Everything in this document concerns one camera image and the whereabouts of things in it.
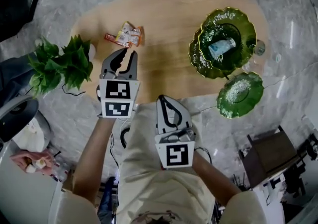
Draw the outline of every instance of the marble floor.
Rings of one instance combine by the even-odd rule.
[[[76,19],[98,4],[112,0],[39,0],[34,19],[14,37],[0,43],[2,59],[18,57],[34,50],[34,40],[43,35],[65,45]],[[318,23],[309,0],[256,0],[270,30],[272,56],[262,76],[265,86],[261,102],[249,114],[236,119],[222,117],[216,95],[181,100],[191,112],[202,111],[203,143],[213,164],[227,176],[242,175],[238,149],[248,146],[247,134],[258,135],[281,125],[294,146],[299,146],[314,128],[304,116],[313,87],[318,81]],[[52,143],[64,157],[76,163],[97,120],[99,103],[85,94],[73,97],[56,89],[40,99],[40,110],[50,122]],[[123,121],[113,130],[114,155],[123,151],[119,135]],[[106,155],[103,179],[116,170]]]

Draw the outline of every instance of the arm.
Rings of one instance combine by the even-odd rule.
[[[99,118],[83,153],[79,158],[74,178],[73,193],[95,204],[110,133],[116,119]]]
[[[241,192],[235,184],[196,151],[193,154],[192,168],[203,180],[213,196],[224,206],[227,205],[231,197]]]

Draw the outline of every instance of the potted plant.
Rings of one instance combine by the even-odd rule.
[[[84,80],[90,81],[93,64],[89,61],[92,60],[89,54],[95,53],[90,41],[84,42],[80,36],[75,36],[62,50],[60,54],[57,45],[43,38],[43,43],[35,50],[37,61],[29,56],[30,65],[35,70],[29,84],[33,87],[35,95],[55,89],[61,82],[62,76],[68,89],[73,87],[80,89]]]

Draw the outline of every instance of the green glass plate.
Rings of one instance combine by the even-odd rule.
[[[255,107],[263,91],[263,80],[258,74],[243,72],[229,80],[221,89],[217,108],[226,118],[240,117]]]
[[[209,46],[219,40],[233,38],[236,46],[224,54],[222,58],[214,59],[210,55]],[[231,71],[242,67],[251,58],[256,46],[254,25],[247,15],[238,9],[227,7],[217,9],[207,15],[201,24],[201,34],[198,36],[199,49],[203,57],[215,68]]]
[[[191,64],[196,68],[197,73],[204,77],[215,79],[217,77],[225,77],[230,75],[232,71],[221,71],[217,68],[212,67],[210,62],[206,61],[202,53],[199,50],[198,36],[201,33],[201,29],[197,30],[194,34],[193,40],[189,45],[189,58]]]

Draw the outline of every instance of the oval table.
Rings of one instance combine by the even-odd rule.
[[[127,53],[133,50],[138,53],[137,79],[141,85],[136,103],[153,102],[160,94],[179,99],[218,93],[227,79],[199,75],[190,63],[188,48],[206,15],[228,6],[247,14],[257,38],[265,43],[265,53],[254,54],[249,61],[250,70],[262,75],[270,55],[268,25],[255,0],[115,0],[84,14],[71,30],[72,36],[80,34],[82,39],[90,39],[97,50],[92,61],[91,82],[85,81],[83,90],[97,98],[95,91],[101,64],[108,55],[122,48],[104,40],[104,36],[106,33],[117,35],[122,24],[129,21],[135,27],[142,26],[144,31],[141,45],[132,46]],[[123,61],[122,70],[127,62],[128,59]],[[237,69],[229,78],[240,72],[242,69]]]

